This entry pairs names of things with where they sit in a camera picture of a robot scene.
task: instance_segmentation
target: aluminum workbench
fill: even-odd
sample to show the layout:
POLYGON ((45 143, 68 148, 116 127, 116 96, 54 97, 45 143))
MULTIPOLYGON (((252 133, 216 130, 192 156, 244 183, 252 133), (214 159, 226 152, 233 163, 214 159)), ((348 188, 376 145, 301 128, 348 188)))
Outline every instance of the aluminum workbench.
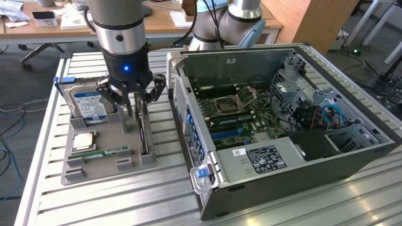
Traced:
MULTIPOLYGON (((400 121, 313 49, 300 47, 402 136, 400 121)), ((181 49, 149 53, 153 73, 165 73, 165 55, 173 50, 181 49)), ((105 70, 101 53, 77 53, 60 60, 56 76, 101 76, 105 70)), ((305 76, 317 88, 325 88, 311 68, 305 76)), ((148 111, 157 166, 62 186, 69 109, 56 88, 52 89, 14 225, 402 225, 400 148, 341 181, 200 221, 165 91, 148 111)))

